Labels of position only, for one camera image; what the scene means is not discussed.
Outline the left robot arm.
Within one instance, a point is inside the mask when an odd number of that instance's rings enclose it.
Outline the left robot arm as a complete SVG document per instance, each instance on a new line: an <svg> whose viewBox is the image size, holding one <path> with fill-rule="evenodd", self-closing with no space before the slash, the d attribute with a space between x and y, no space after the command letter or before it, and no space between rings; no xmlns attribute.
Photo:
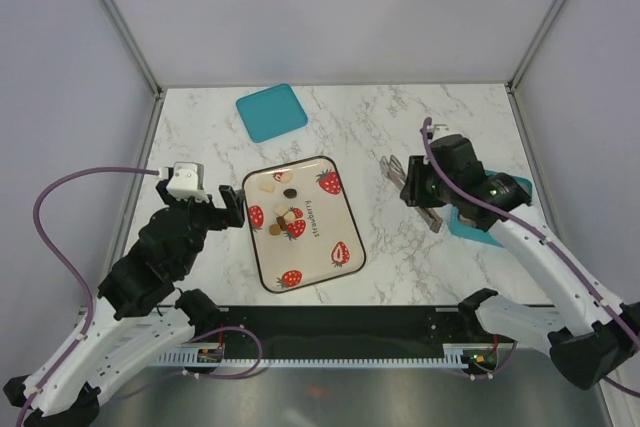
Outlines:
<svg viewBox="0 0 640 427"><path fill-rule="evenodd" d="M208 233L245 223L245 195L230 186L219 189L223 207L202 190L179 196L167 180L156 190L164 208L100 283L81 323L41 368L5 384L5 396L20 410L18 425L88 426L124 383L164 352L216 335L220 311L193 289L145 331L122 340L186 278Z"/></svg>

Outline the metal tongs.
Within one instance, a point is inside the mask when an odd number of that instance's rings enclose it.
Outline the metal tongs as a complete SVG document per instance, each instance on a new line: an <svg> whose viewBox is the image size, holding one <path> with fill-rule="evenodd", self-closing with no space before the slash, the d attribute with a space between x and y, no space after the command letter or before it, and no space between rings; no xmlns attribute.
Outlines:
<svg viewBox="0 0 640 427"><path fill-rule="evenodd" d="M407 180L407 174L404 171L400 161L394 156L383 156L379 161L382 176L390 180L400 191L400 198L407 206L412 207L427 224L429 230L433 233L439 233L443 225L443 219L435 212L433 208L420 207L412 197L411 183Z"/></svg>

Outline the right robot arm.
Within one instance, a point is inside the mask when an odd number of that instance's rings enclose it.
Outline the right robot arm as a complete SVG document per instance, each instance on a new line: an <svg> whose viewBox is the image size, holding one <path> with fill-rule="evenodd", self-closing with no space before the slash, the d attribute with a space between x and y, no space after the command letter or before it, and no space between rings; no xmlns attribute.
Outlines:
<svg viewBox="0 0 640 427"><path fill-rule="evenodd" d="M588 390L639 351L639 306L605 288L546 225L528 192L506 173L487 174L472 143L424 134L426 153L408 161L400 197L409 207L450 205L502 245L556 309L544 314L482 289L460 304L457 329L469 341L508 337L550 357L572 385Z"/></svg>

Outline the teal box lid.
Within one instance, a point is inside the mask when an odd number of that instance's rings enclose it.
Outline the teal box lid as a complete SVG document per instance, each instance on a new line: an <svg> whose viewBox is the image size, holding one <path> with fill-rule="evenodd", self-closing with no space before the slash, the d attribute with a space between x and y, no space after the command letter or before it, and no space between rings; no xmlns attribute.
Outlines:
<svg viewBox="0 0 640 427"><path fill-rule="evenodd" d="M279 84L241 97L236 108L254 143L305 127L308 117L288 84Z"/></svg>

